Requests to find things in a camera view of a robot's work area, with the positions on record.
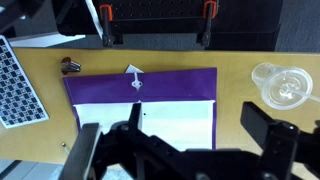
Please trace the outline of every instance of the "checkerboard pattern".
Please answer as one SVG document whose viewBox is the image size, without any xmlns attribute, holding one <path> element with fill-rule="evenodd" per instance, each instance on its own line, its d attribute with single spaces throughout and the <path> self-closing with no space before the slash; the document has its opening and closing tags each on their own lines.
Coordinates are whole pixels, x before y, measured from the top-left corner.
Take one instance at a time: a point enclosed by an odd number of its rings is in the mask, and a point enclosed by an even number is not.
<svg viewBox="0 0 320 180">
<path fill-rule="evenodd" d="M 6 128 L 48 120 L 10 45 L 0 36 L 0 120 Z"/>
</svg>

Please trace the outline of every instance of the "clear plastic cup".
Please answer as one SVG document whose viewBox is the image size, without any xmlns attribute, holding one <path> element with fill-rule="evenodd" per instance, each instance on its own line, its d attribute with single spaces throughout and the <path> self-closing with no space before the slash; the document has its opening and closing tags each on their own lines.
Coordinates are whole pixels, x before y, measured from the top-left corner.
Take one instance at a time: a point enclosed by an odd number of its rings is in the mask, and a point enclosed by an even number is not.
<svg viewBox="0 0 320 180">
<path fill-rule="evenodd" d="M 297 67 L 262 63 L 253 69 L 251 76 L 261 92 L 263 101 L 278 110 L 295 108 L 308 98 L 292 90 L 310 95 L 313 87 L 310 75 Z"/>
</svg>

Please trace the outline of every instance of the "purple folder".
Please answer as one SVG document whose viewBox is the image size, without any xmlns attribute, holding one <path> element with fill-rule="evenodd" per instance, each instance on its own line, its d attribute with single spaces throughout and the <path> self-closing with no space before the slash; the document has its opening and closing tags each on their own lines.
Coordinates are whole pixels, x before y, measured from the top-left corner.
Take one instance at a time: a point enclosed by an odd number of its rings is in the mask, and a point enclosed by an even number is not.
<svg viewBox="0 0 320 180">
<path fill-rule="evenodd" d="M 132 86 L 134 74 L 63 78 L 71 105 L 88 103 L 134 103 L 216 100 L 217 68 L 138 73 L 143 83 Z M 72 107 L 80 129 L 79 116 Z M 212 148 L 215 149 L 217 103 L 213 105 Z"/>
</svg>

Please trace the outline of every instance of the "white plastic clip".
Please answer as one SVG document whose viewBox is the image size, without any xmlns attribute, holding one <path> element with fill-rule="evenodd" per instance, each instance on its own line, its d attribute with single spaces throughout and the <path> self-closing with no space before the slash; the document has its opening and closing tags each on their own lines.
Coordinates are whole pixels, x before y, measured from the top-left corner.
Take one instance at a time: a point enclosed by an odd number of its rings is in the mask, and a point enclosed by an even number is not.
<svg viewBox="0 0 320 180">
<path fill-rule="evenodd" d="M 134 81 L 131 83 L 131 85 L 139 91 L 140 87 L 143 85 L 141 81 L 138 79 L 138 73 L 134 73 Z"/>
</svg>

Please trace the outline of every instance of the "wooden table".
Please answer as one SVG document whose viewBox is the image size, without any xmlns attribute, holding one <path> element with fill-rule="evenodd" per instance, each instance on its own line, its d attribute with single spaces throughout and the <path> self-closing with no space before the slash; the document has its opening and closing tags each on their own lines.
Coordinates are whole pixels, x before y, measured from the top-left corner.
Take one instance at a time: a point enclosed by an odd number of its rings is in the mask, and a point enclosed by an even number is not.
<svg viewBox="0 0 320 180">
<path fill-rule="evenodd" d="M 14 49 L 33 84 L 50 120 L 19 128 L 4 129 L 0 125 L 0 158 L 64 163 L 67 155 L 61 147 L 72 147 L 76 122 L 71 112 L 60 72 L 61 59 L 69 56 L 83 67 L 73 76 L 124 73 L 129 64 L 145 72 L 218 68 L 217 148 L 241 148 L 255 153 L 261 150 L 240 125 L 243 101 L 253 101 L 271 117 L 296 124 L 312 132 L 319 119 L 319 104 L 307 100 L 287 111 L 269 108 L 251 80 L 251 71 L 259 63 L 270 62 L 305 69 L 313 78 L 313 94 L 320 96 L 320 55 L 252 52 L 165 52 L 126 50 Z M 295 166 L 298 174 L 304 168 Z"/>
</svg>

